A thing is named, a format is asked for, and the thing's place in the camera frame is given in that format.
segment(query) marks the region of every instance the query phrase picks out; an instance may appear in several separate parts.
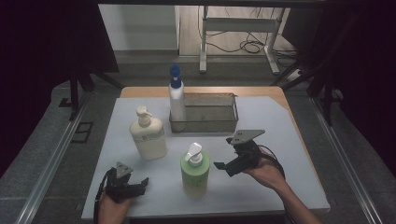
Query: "hand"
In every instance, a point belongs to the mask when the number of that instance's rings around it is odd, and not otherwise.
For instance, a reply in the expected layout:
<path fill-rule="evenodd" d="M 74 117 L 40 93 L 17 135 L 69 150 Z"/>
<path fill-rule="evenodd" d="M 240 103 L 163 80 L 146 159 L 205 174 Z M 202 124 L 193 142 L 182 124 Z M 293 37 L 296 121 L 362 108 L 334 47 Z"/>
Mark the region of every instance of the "hand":
<path fill-rule="evenodd" d="M 122 203 L 115 203 L 103 191 L 99 207 L 99 224 L 120 224 L 125 219 L 129 206 L 133 199 L 127 199 Z"/>
<path fill-rule="evenodd" d="M 262 148 L 260 148 L 260 151 L 263 154 L 272 156 Z M 264 158 L 260 158 L 259 165 L 256 168 L 248 168 L 244 173 L 251 175 L 257 182 L 270 189 L 277 190 L 283 188 L 285 185 L 287 186 L 285 178 L 275 165 Z"/>

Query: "soap dispenser bottle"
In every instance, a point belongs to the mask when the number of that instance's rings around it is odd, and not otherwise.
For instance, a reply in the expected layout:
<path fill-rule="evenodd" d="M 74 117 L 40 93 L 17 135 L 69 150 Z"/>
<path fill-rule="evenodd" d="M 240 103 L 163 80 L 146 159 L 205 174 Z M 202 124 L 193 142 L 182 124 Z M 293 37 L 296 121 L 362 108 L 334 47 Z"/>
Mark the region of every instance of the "soap dispenser bottle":
<path fill-rule="evenodd" d="M 180 68 L 178 64 L 173 64 L 170 69 L 171 81 L 169 84 L 169 98 L 171 110 L 171 127 L 174 132 L 181 132 L 185 129 L 186 108 L 184 105 L 184 84 L 180 78 Z"/>
<path fill-rule="evenodd" d="M 210 160 L 201 145 L 192 143 L 189 151 L 180 160 L 181 178 L 186 194 L 194 199 L 206 193 L 207 178 L 209 176 Z"/>
<path fill-rule="evenodd" d="M 144 105 L 137 107 L 136 115 L 139 119 L 131 124 L 130 132 L 140 156 L 147 161 L 165 156 L 168 149 L 163 122 L 152 117 Z"/>

